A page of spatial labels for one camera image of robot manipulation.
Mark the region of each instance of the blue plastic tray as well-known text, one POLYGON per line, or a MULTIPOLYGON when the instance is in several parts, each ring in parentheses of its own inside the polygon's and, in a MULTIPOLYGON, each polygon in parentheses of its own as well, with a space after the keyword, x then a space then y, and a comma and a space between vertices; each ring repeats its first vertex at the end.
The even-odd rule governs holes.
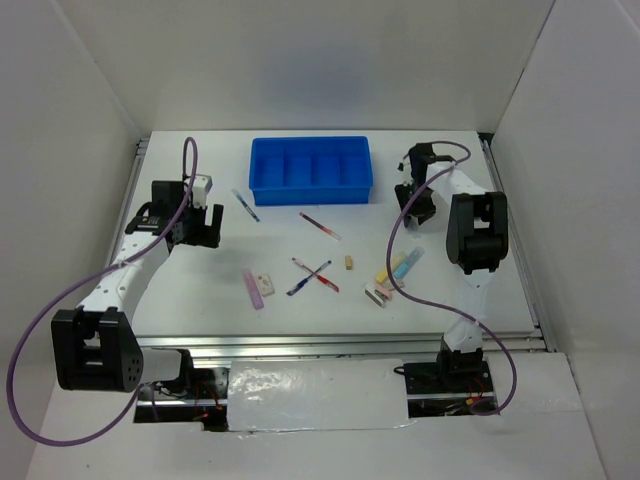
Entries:
POLYGON ((256 138, 249 188, 256 205, 368 203, 366 137, 256 138))

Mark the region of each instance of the wire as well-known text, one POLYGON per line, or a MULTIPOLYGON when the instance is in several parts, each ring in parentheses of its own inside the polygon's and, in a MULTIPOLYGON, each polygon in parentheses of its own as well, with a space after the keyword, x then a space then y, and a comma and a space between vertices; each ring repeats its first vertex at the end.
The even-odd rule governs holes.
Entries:
POLYGON ((398 375, 402 375, 405 378, 408 378, 410 381, 416 382, 416 383, 420 383, 422 385, 426 385, 426 386, 432 386, 434 383, 439 382, 440 379, 438 379, 438 377, 436 375, 432 375, 430 373, 413 373, 413 374, 408 374, 405 369, 404 366, 402 367, 396 367, 393 369, 393 373, 397 373, 398 375))
POLYGON ((143 203, 140 208, 138 209, 138 211, 136 212, 136 217, 141 217, 143 216, 145 213, 147 213, 149 211, 149 208, 151 207, 151 202, 145 202, 143 203))
POLYGON ((482 398, 482 396, 484 395, 484 383, 482 383, 478 377, 473 377, 473 380, 480 385, 480 397, 482 398))
POLYGON ((156 393, 155 393, 155 389, 156 389, 156 384, 155 382, 152 382, 150 384, 151 386, 151 411, 153 412, 153 419, 157 422, 160 421, 160 415, 158 415, 158 408, 156 407, 156 393))
POLYGON ((200 383, 204 385, 207 390, 209 390, 209 394, 211 394, 211 398, 213 398, 213 400, 216 402, 216 410, 220 410, 220 404, 218 403, 218 395, 216 395, 216 392, 206 382, 200 382, 200 383))
POLYGON ((471 150, 469 150, 466 146, 464 146, 464 145, 462 145, 460 143, 450 142, 448 140, 438 140, 438 141, 435 141, 435 142, 431 142, 431 144, 432 145, 453 145, 455 147, 459 147, 459 148, 463 149, 466 154, 460 160, 454 161, 453 164, 449 168, 446 168, 445 170, 442 170, 442 171, 436 173, 431 178, 429 178, 427 181, 425 181, 420 186, 420 188, 418 188, 416 190, 416 192, 413 194, 413 196, 409 199, 407 204, 402 209, 402 212, 400 212, 400 215, 398 215, 398 219, 396 220, 396 223, 393 225, 393 229, 391 230, 391 235, 389 237, 389 243, 387 244, 387 259, 386 259, 387 274, 389 275, 389 280, 390 280, 391 284, 398 291, 398 293, 400 295, 402 295, 405 298, 408 298, 409 300, 412 300, 412 301, 414 301, 416 303, 420 303, 422 305, 426 305, 428 307, 440 308, 442 310, 447 310, 449 312, 458 314, 461 317, 466 318, 470 322, 473 322, 473 323, 477 324, 482 330, 484 330, 491 337, 491 339, 494 342, 496 342, 496 344, 504 352, 504 354, 507 357, 507 361, 509 362, 509 365, 511 367, 511 374, 512 374, 511 390, 509 391, 509 394, 507 395, 507 398, 504 400, 504 402, 502 402, 501 405, 499 405, 495 409, 487 411, 487 412, 482 412, 482 411, 476 410, 475 407, 480 403, 490 402, 491 399, 488 398, 488 397, 485 397, 482 400, 478 400, 478 401, 474 402, 474 404, 469 408, 469 411, 471 413, 473 413, 474 415, 478 415, 478 416, 497 415, 498 413, 503 411, 507 407, 507 405, 509 405, 509 403, 511 403, 511 400, 513 400, 513 397, 516 394, 516 388, 518 386, 518 371, 516 369, 516 364, 513 361, 513 357, 511 356, 511 353, 509 352, 509 350, 507 349, 505 344, 502 343, 502 341, 496 336, 495 333, 493 333, 493 331, 491 331, 491 329, 489 329, 489 327, 487 327, 484 323, 478 321, 472 315, 470 315, 470 314, 468 314, 466 312, 463 312, 462 310, 460 310, 458 308, 455 308, 455 307, 452 307, 450 305, 445 305, 443 303, 438 303, 438 302, 432 302, 430 300, 424 300, 422 298, 418 298, 418 297, 415 297, 413 295, 410 295, 409 293, 405 292, 402 288, 400 288, 400 285, 398 285, 398 283, 393 278, 393 270, 391 268, 391 253, 393 251, 393 242, 395 241, 396 235, 398 234, 398 229, 400 228, 400 224, 403 223, 404 217, 409 213, 409 210, 411 209, 413 204, 416 202, 416 200, 418 198, 420 198, 420 195, 422 195, 422 193, 427 189, 427 187, 429 185, 431 185, 436 179, 442 177, 443 175, 446 175, 447 173, 451 173, 456 168, 456 166, 458 166, 462 162, 465 162, 465 161, 469 160, 469 158, 471 158, 471 150))
POLYGON ((445 414, 447 411, 449 411, 451 408, 453 407, 460 407, 463 404, 461 403, 451 403, 449 405, 443 405, 442 402, 438 402, 436 400, 421 400, 420 401, 420 408, 422 408, 423 410, 426 409, 431 409, 433 411, 436 411, 439 414, 445 414))
POLYGON ((184 395, 176 395, 175 393, 171 392, 168 388, 165 388, 165 387, 160 387, 160 393, 167 397, 176 398, 178 400, 182 400, 189 395, 188 393, 185 393, 184 395))
POLYGON ((16 426, 20 429, 20 431, 23 434, 25 434, 31 440, 34 440, 38 443, 42 443, 43 445, 48 445, 50 447, 73 447, 76 445, 82 445, 84 443, 90 442, 91 440, 94 440, 104 435, 113 427, 115 427, 118 424, 118 422, 124 418, 124 416, 127 414, 131 406, 134 404, 142 386, 138 386, 134 394, 129 399, 129 402, 124 407, 124 410, 122 410, 122 412, 111 423, 109 423, 106 427, 102 428, 96 433, 93 433, 86 437, 77 438, 74 440, 53 440, 50 438, 46 438, 34 432, 33 430, 31 430, 31 428, 29 428, 29 426, 26 423, 24 423, 24 420, 22 420, 22 417, 18 412, 18 407, 16 405, 15 392, 14 392, 14 385, 13 385, 15 373, 16 373, 16 366, 18 364, 18 358, 20 357, 20 353, 22 352, 24 345, 27 343, 29 336, 31 335, 33 330, 36 328, 36 326, 38 326, 38 324, 42 321, 45 315, 49 312, 49 310, 51 310, 54 306, 56 306, 62 299, 67 297, 69 294, 75 292, 76 290, 86 285, 87 283, 90 283, 94 280, 102 278, 108 273, 118 270, 125 264, 135 262, 140 257, 146 255, 148 252, 154 249, 164 239, 164 237, 166 237, 167 234, 171 231, 174 225, 178 222, 178 219, 182 215, 182 212, 184 211, 185 207, 187 206, 187 202, 189 201, 191 191, 193 190, 193 183, 196 178, 196 169, 198 167, 198 146, 196 145, 196 141, 191 137, 187 137, 184 141, 184 147, 182 149, 182 157, 183 157, 182 165, 183 167, 186 165, 186 161, 187 161, 186 156, 187 156, 189 144, 193 149, 193 165, 191 167, 191 179, 189 180, 189 184, 187 185, 187 190, 185 191, 184 198, 182 199, 182 203, 180 203, 178 210, 176 210, 176 213, 173 215, 169 223, 167 223, 167 226, 162 231, 162 233, 160 233, 160 235, 158 235, 158 237, 153 242, 151 242, 147 247, 145 247, 144 249, 140 250, 137 253, 134 253, 129 258, 127 258, 124 262, 110 265, 107 268, 99 271, 98 273, 89 275, 88 277, 77 281, 76 283, 71 285, 69 288, 59 293, 53 300, 51 300, 47 305, 45 305, 45 307, 42 310, 40 310, 40 312, 34 317, 31 323, 27 326, 27 329, 24 331, 24 333, 20 337, 20 340, 18 340, 18 344, 16 345, 16 348, 14 349, 13 354, 11 355, 11 360, 9 361, 9 368, 7 370, 7 381, 6 381, 7 403, 9 404, 9 412, 11 413, 11 418, 13 418, 13 421, 15 422, 16 426))

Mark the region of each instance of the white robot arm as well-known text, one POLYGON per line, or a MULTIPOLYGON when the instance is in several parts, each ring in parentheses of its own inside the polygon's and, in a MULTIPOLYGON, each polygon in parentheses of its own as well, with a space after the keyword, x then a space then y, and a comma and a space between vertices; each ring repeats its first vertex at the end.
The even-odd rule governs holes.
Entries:
POLYGON ((51 321, 56 372, 67 390, 133 391, 140 383, 175 380, 192 368, 187 351, 145 349, 131 330, 130 319, 151 278, 177 244, 217 248, 222 205, 214 205, 211 225, 205 224, 211 177, 197 175, 191 198, 171 232, 147 249, 178 211, 185 195, 182 181, 155 181, 151 202, 129 223, 114 264, 74 310, 59 310, 51 321))
MULTIPOLYGON (((411 181, 395 188, 400 207, 425 183, 429 184, 413 203, 405 217, 405 226, 412 219, 418 224, 435 215, 431 199, 435 191, 449 205, 447 255, 460 267, 460 298, 458 308, 477 320, 484 318, 487 287, 493 273, 508 252, 507 199, 502 192, 489 192, 454 168, 453 158, 438 156, 432 144, 417 144, 409 150, 411 181)), ((401 163, 399 170, 404 169, 401 163)), ((438 355, 441 377, 475 375, 482 363, 482 330, 468 318, 458 318, 442 338, 438 355)))
MULTIPOLYGON (((442 162, 429 165, 427 178, 446 170, 449 166, 442 162)), ((429 187, 438 193, 449 206, 451 206, 454 195, 484 195, 487 193, 486 189, 471 181, 469 177, 458 169, 438 177, 429 187)), ((482 320, 487 298, 487 286, 491 282, 494 272, 488 268, 474 270, 468 275, 462 269, 458 271, 461 277, 458 308, 468 312, 478 320, 482 320)), ((460 317, 445 332, 443 342, 451 351, 472 354, 478 349, 482 350, 482 330, 477 324, 460 317)))

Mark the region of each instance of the white enclosure panel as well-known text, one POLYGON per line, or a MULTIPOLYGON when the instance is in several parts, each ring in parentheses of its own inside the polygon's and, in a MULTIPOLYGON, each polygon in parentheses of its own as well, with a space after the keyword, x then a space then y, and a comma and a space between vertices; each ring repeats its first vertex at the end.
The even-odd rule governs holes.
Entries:
MULTIPOLYGON (((489 355, 492 371, 500 357, 489 355)), ((575 396, 575 385, 556 382, 570 378, 566 358, 519 354, 515 361, 522 395, 516 395, 516 409, 509 407, 499 417, 423 418, 404 428, 251 435, 203 432, 200 424, 133 424, 129 412, 114 430, 85 446, 39 445, 28 479, 602 480, 581 405, 565 401, 575 396)), ((496 375, 498 398, 504 398, 511 374, 499 368, 494 379, 496 375)), ((364 385, 357 377, 353 383, 364 385)), ((43 433, 75 438, 94 432, 121 411, 126 398, 56 387, 43 433)))
POLYGON ((61 0, 140 127, 494 131, 552 0, 61 0))
MULTIPOLYGON (((0 8, 0 369, 30 319, 105 259, 134 141, 46 1, 0 8)), ((73 306, 78 296, 64 305, 73 306)), ((16 394, 39 430, 55 371, 48 320, 21 357, 16 394)), ((2 478, 21 479, 34 443, 0 402, 2 478)))
POLYGON ((558 0, 493 144, 610 478, 637 478, 640 2, 558 0))

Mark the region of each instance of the white wall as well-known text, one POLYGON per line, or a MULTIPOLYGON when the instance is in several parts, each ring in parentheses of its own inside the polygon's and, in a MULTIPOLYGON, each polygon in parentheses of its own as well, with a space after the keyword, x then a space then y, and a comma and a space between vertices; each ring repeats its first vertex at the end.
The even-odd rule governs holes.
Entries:
POLYGON ((494 131, 552 0, 61 0, 140 127, 494 131))
MULTIPOLYGON (((0 6, 0 369, 55 294, 102 265, 135 140, 44 0, 0 6)), ((74 296, 65 303, 74 304, 74 296)), ((55 378, 48 320, 20 361, 16 390, 39 430, 55 378)), ((0 402, 2 478, 24 478, 34 444, 0 402)))
POLYGON ((612 479, 640 471, 639 20, 558 0, 493 143, 612 479))

